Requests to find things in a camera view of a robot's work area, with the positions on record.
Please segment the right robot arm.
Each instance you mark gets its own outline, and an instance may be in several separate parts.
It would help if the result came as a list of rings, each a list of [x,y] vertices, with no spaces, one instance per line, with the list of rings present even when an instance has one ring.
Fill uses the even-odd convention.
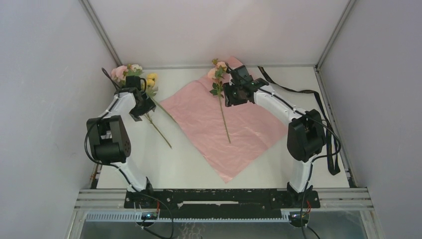
[[[259,105],[287,125],[287,149],[294,158],[292,176],[288,182],[288,202],[301,207],[308,199],[312,161],[326,144],[324,125],[317,110],[306,111],[283,99],[274,89],[272,80],[254,79],[242,65],[227,68],[230,80],[223,84],[225,106],[245,103]]]

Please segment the yellow fake flower stem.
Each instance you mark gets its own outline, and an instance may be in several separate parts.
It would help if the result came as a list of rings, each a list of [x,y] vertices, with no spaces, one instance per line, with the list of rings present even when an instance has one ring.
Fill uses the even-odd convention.
[[[166,144],[170,147],[170,149],[172,149],[172,145],[170,144],[170,142],[167,140],[167,138],[165,137],[165,135],[162,133],[162,131],[157,127],[157,125],[154,123],[153,118],[151,116],[150,113],[146,113],[145,114],[145,118],[148,120],[148,122],[154,127],[154,129],[159,133],[159,135],[164,139],[164,141],[166,142]]]
[[[149,73],[146,76],[146,94],[158,106],[172,121],[176,122],[175,119],[163,108],[163,106],[155,99],[158,93],[158,87],[156,86],[156,80],[158,75],[156,73]]]

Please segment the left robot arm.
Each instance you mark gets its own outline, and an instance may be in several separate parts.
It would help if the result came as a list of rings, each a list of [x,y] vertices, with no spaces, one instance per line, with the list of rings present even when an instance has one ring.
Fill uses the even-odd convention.
[[[123,122],[126,116],[135,122],[141,121],[143,115],[155,110],[156,105],[146,88],[144,78],[128,76],[125,86],[116,90],[104,113],[87,120],[84,148],[92,162],[115,168],[127,183],[127,191],[138,192],[136,201],[148,208],[155,203],[156,195],[148,177],[131,158],[131,141]]]

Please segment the pink purple wrapping paper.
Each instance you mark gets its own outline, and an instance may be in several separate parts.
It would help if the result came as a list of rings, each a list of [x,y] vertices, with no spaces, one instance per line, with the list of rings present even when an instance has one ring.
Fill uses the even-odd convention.
[[[232,69],[242,66],[235,57],[224,61]],[[224,183],[287,134],[287,127],[263,107],[253,103],[226,107],[223,112],[231,139],[228,142],[218,98],[210,93],[207,75],[188,83],[161,101],[194,147]]]

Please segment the pink fake flower stem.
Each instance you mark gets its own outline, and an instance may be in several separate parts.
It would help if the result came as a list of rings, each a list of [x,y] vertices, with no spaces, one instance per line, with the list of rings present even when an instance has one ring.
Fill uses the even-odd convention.
[[[213,81],[212,83],[212,89],[210,90],[210,93],[218,98],[219,107],[221,111],[221,116],[224,124],[225,133],[228,139],[228,142],[231,143],[231,139],[229,136],[225,115],[223,112],[223,106],[222,101],[224,99],[223,95],[223,80],[224,75],[227,72],[227,64],[224,61],[219,61],[217,58],[212,59],[213,68],[210,69],[210,71],[207,74],[207,77]]]
[[[142,72],[143,68],[138,64],[121,65],[111,71],[111,79],[118,86],[123,87],[128,76],[140,76]]]

